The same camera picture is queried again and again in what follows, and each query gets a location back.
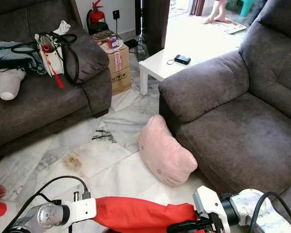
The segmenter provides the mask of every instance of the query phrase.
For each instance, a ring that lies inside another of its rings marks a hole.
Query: sofa backrest
[[[0,41],[31,41],[62,20],[81,23],[74,0],[0,0]]]
[[[291,118],[291,0],[268,0],[239,53],[249,92]]]

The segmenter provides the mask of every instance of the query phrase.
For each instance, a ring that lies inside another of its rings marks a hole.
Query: red fire extinguisher
[[[97,6],[101,0],[93,2],[93,8],[87,12],[86,24],[89,34],[98,33],[102,30],[108,29],[106,24],[105,14],[102,11],[99,11],[98,8],[103,6]]]

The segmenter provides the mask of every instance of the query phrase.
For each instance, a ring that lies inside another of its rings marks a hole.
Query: pink cushion
[[[161,115],[153,116],[142,128],[139,150],[153,174],[167,185],[184,183],[197,168],[196,159],[171,135]]]

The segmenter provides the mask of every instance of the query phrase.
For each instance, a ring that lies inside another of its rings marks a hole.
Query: gray sofa
[[[219,193],[274,191],[291,208],[291,0],[269,0],[239,51],[159,90],[160,114]]]
[[[112,86],[107,54],[81,27],[74,0],[0,0],[0,41],[33,41],[35,33],[71,24],[78,39],[71,48],[79,59],[79,84],[71,82],[76,63],[66,51],[64,89],[48,75],[27,72],[14,100],[0,99],[0,156],[75,122],[108,112]]]

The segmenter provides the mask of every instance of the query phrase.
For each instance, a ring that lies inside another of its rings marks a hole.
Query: power outlet
[[[119,10],[113,11],[112,13],[113,13],[113,19],[120,18],[120,11]]]

